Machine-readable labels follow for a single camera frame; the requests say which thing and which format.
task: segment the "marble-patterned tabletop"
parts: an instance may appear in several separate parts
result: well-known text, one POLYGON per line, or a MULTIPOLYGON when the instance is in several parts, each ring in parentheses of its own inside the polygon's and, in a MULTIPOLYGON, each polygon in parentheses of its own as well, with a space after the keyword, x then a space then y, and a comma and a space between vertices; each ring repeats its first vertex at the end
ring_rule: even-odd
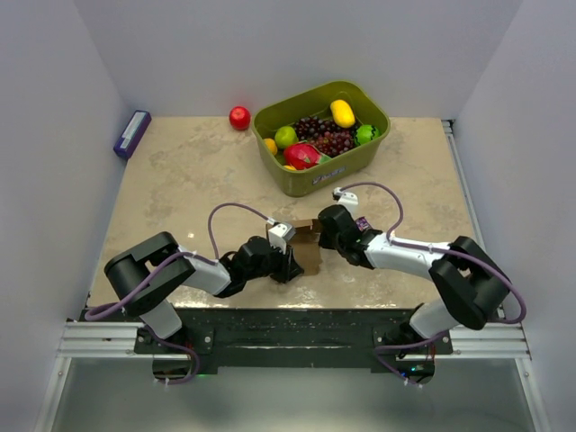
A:
MULTIPOLYGON (((206 221, 219 203, 245 203, 279 221, 308 219, 333 203, 333 187, 358 181, 381 182, 398 194, 405 209, 396 232, 400 237, 450 241, 473 234, 439 119, 391 119, 390 134, 370 166, 292 198, 267 173, 252 132, 233 130, 224 117, 156 117, 126 167, 88 305, 118 300, 104 264, 160 231, 212 257, 206 221)), ((358 215, 373 227, 386 230, 398 218, 384 191, 358 187, 354 192, 360 200, 358 215)), ((264 236, 265 225, 248 211, 226 208, 214 218, 214 233, 221 251, 236 250, 248 237, 264 236)), ((416 276, 353 267, 335 251, 321 254, 318 275, 286 285, 259 279, 228 299, 181 286, 168 299, 177 307, 410 308, 438 296, 431 282, 416 276)))

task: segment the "purple box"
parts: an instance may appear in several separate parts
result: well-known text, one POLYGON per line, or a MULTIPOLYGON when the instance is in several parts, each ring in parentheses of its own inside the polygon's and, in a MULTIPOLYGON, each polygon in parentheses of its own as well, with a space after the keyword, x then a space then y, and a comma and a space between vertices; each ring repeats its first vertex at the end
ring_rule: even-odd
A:
POLYGON ((149 112, 135 111, 124 128, 124 132, 114 144, 114 152, 122 159, 130 159, 150 122, 152 122, 152 116, 149 112))

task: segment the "green apple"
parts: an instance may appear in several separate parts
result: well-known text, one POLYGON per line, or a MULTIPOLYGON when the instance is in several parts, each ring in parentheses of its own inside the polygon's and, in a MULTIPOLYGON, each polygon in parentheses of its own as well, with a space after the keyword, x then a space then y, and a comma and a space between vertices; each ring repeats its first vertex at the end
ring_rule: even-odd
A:
POLYGON ((298 135, 292 126, 283 126, 274 135, 274 141, 279 149, 288 149, 293 143, 298 142, 298 135))

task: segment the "yellow fruit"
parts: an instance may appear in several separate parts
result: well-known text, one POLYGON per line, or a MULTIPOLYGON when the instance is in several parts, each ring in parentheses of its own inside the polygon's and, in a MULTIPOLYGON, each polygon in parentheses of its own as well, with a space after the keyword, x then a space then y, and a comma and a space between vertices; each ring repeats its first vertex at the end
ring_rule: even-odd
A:
POLYGON ((356 123, 352 108, 346 101, 342 99, 334 101, 330 104, 330 110, 332 111, 334 122, 341 128, 351 128, 356 123))
POLYGON ((268 149, 270 150, 270 153, 272 153, 273 155, 275 155, 276 153, 278 153, 278 147, 276 146, 276 143, 273 139, 271 138, 264 138, 264 143, 266 144, 266 146, 268 147, 268 149))

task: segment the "cable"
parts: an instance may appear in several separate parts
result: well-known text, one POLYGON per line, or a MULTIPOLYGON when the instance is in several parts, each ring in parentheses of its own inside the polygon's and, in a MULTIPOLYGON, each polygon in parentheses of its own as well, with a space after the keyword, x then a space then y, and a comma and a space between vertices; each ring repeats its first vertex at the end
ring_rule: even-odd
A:
POLYGON ((388 241, 390 241, 391 244, 396 245, 396 246, 401 246, 404 248, 423 250, 426 252, 432 251, 432 252, 437 252, 439 254, 452 255, 454 257, 466 259, 466 260, 470 261, 471 263, 476 264, 477 266, 486 270, 488 273, 496 276, 508 288, 508 290, 512 293, 512 295, 514 295, 514 297, 516 298, 516 300, 518 302, 518 305, 520 306, 520 313, 518 314, 518 316, 516 318, 514 318, 514 319, 495 319, 494 322, 499 322, 502 324, 518 324, 519 322, 521 322, 526 317, 526 314, 527 314, 526 302, 524 301, 524 298, 522 297, 522 295, 520 294, 518 289, 508 280, 508 278, 504 274, 502 274, 501 272, 496 270, 491 265, 484 263, 483 261, 476 258, 475 256, 470 256, 468 254, 465 254, 463 252, 459 252, 457 250, 444 249, 442 247, 428 247, 428 246, 422 246, 422 245, 414 245, 411 243, 404 243, 402 241, 395 240, 393 238, 392 232, 394 230, 396 230, 400 226, 402 221, 404 220, 404 208, 402 206, 402 202, 400 201, 400 198, 398 197, 398 195, 392 189, 390 189, 388 186, 385 186, 383 184, 376 183, 376 182, 358 182, 358 183, 349 184, 348 186, 344 186, 341 188, 341 190, 345 191, 345 190, 350 189, 352 187, 364 186, 364 185, 380 187, 381 189, 386 191, 388 194, 390 194, 391 197, 396 202, 396 204, 398 204, 398 211, 400 213, 398 220, 396 220, 396 222, 394 222, 394 224, 391 227, 389 227, 388 230, 386 231, 386 238, 388 239, 388 241))
POLYGON ((425 347, 429 344, 436 342, 437 340, 442 338, 445 334, 446 334, 445 332, 440 332, 437 335, 431 337, 430 339, 422 340, 422 341, 416 342, 414 344, 377 346, 374 349, 374 353, 376 354, 376 358, 378 359, 378 361, 380 362, 381 365, 383 365, 386 369, 388 369, 394 375, 398 376, 406 384, 412 384, 412 385, 416 385, 418 387, 422 387, 422 384, 419 384, 418 382, 411 380, 408 376, 402 375, 402 373, 398 369, 396 369, 394 366, 392 366, 386 360, 381 358, 380 354, 384 353, 385 351, 391 351, 391 350, 396 350, 396 349, 414 349, 414 348, 425 347))
POLYGON ((214 263, 210 259, 197 255, 193 252, 176 252, 175 254, 169 256, 164 261, 162 261, 154 270, 152 270, 152 272, 148 276, 144 278, 142 282, 139 283, 139 285, 136 288, 130 291, 130 293, 126 297, 124 297, 120 301, 117 301, 116 303, 101 304, 100 306, 92 308, 84 315, 84 319, 86 321, 98 321, 103 318, 109 317, 116 311, 119 311, 128 303, 130 303, 132 299, 136 297, 136 295, 138 295, 140 291, 146 288, 150 284, 152 279, 154 279, 158 275, 158 273, 162 271, 163 268, 168 266, 173 261, 176 261, 180 257, 193 257, 211 266, 216 265, 216 263, 214 263))
POLYGON ((275 220, 269 218, 262 212, 250 207, 249 205, 240 204, 239 202, 223 202, 222 204, 217 205, 214 209, 210 212, 210 216, 208 216, 208 235, 210 236, 210 242, 212 243, 212 248, 214 249, 214 258, 220 259, 220 253, 218 252, 218 246, 216 246, 216 240, 214 239, 214 234, 212 232, 212 218, 214 214, 221 209, 222 207, 239 207, 240 209, 248 210, 249 212, 253 212, 255 215, 260 216, 265 221, 270 223, 274 223, 275 220))
POLYGON ((190 357, 190 361, 192 362, 192 364, 190 365, 190 370, 188 371, 188 373, 186 374, 186 376, 184 378, 178 378, 176 380, 168 380, 166 378, 166 385, 188 383, 198 374, 198 372, 200 371, 200 357, 196 354, 196 352, 193 349, 188 348, 187 346, 173 344, 172 342, 168 342, 168 341, 158 337, 158 335, 156 333, 154 333, 154 330, 150 326, 145 326, 144 329, 160 345, 163 345, 164 347, 168 347, 168 348, 172 348, 172 349, 178 349, 180 351, 184 351, 185 353, 187 353, 188 356, 190 357))

